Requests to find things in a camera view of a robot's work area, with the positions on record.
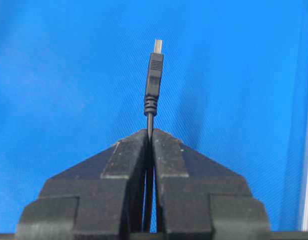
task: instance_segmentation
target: metal usb plug tip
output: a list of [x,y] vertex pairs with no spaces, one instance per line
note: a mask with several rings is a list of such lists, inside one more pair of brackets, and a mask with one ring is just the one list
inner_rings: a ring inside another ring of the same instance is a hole
[[163,45],[163,40],[156,39],[154,53],[162,54],[162,45]]

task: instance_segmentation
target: usb connector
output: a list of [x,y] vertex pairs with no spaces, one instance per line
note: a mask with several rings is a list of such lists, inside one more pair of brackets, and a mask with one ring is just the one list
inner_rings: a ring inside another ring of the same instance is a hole
[[154,52],[150,54],[147,72],[144,115],[147,116],[149,140],[153,132],[154,116],[157,115],[159,89],[163,73],[164,55],[162,54],[162,44],[162,40],[155,41]]

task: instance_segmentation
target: blue background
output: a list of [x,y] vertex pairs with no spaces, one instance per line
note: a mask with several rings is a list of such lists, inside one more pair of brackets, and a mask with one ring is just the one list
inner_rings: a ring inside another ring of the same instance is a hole
[[245,176],[273,230],[297,228],[308,0],[0,0],[0,232],[47,178],[146,126],[155,39],[155,127]]

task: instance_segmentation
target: black cable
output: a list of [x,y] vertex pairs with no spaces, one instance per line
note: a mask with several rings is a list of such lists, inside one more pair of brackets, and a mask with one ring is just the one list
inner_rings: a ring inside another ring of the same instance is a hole
[[154,117],[157,115],[157,104],[159,98],[160,82],[163,72],[164,55],[162,54],[162,40],[155,41],[154,52],[150,54],[148,73],[145,90],[144,115],[147,116],[148,148],[146,156],[146,195],[145,213],[143,219],[143,231],[150,230],[153,197],[153,171],[154,161],[152,159],[152,134],[154,128]]

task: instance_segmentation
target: blue fabric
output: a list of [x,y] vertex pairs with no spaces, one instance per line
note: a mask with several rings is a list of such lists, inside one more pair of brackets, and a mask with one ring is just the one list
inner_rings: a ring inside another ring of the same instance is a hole
[[146,126],[155,38],[155,127],[245,176],[273,230],[296,229],[308,0],[0,0],[0,232],[47,178]]

